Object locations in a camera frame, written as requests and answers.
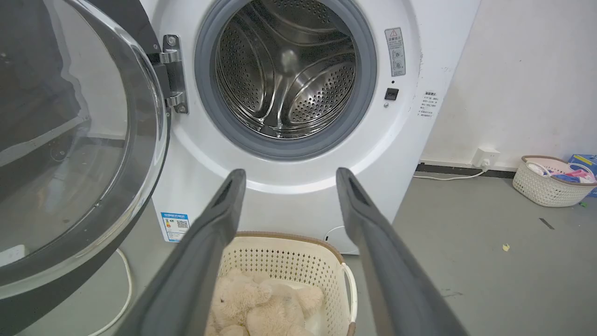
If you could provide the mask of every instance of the blue box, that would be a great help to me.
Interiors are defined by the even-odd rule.
[[[568,162],[580,163],[583,166],[589,168],[594,175],[597,175],[597,155],[590,155],[590,154],[574,154],[568,160]],[[597,188],[593,189],[587,197],[597,197]]]

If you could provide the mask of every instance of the perforated basket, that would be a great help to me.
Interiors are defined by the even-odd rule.
[[[537,166],[547,174],[539,175],[529,168],[530,165]],[[597,186],[597,183],[573,183],[549,175],[548,170],[561,174],[570,173],[574,171],[570,165],[555,157],[523,156],[512,185],[514,189],[528,199],[542,206],[563,207],[575,205],[585,198]],[[572,165],[581,167],[591,173],[589,168],[581,164],[574,163]]]
[[[234,268],[247,273],[266,272],[272,279],[321,288],[324,304],[315,336],[354,335],[355,278],[342,255],[328,243],[287,234],[241,232],[224,249],[219,275],[225,276]]]

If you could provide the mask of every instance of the beige plastic basket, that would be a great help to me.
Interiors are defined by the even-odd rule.
[[[234,268],[266,272],[272,279],[296,285],[293,287],[318,286],[324,292],[324,304],[316,320],[307,321],[307,329],[315,336],[354,335],[355,278],[342,255],[328,243],[288,234],[240,232],[222,253],[219,275]]]
[[[539,175],[532,171],[529,166],[535,165],[546,175]],[[550,156],[523,156],[522,163],[516,171],[512,184],[514,189],[526,196],[531,201],[549,207],[572,206],[585,198],[594,188],[594,184],[581,184],[566,182],[549,175],[548,170],[558,173],[570,173],[574,171],[571,164]],[[591,173],[590,169],[582,164],[574,163]]]

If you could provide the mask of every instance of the basket rim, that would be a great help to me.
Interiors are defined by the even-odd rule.
[[[332,252],[334,256],[338,259],[340,264],[344,264],[344,257],[340,254],[334,246],[331,246],[329,243],[324,242],[323,240],[319,240],[317,238],[299,236],[298,234],[288,234],[288,233],[278,233],[278,232],[268,232],[268,231],[240,231],[236,234],[236,237],[259,237],[259,238],[277,238],[277,239],[287,239],[287,240],[296,240],[303,243],[311,243],[320,245]]]
[[[560,161],[561,163],[568,164],[568,162],[566,162],[560,158],[552,157],[552,156],[548,156],[548,155],[525,155],[521,159],[524,163],[527,163],[529,158],[548,158],[551,160],[556,160],[556,161]],[[558,178],[555,178],[553,175],[550,176],[550,178],[553,179],[553,181],[556,181],[558,183],[573,185],[575,187],[597,187],[597,183],[576,183],[576,182],[562,181]]]

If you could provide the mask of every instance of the washing machine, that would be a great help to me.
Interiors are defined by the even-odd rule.
[[[336,170],[392,221],[478,5],[3,2],[0,313],[18,330],[68,297],[150,199],[180,240],[234,169],[239,230],[359,253]]]

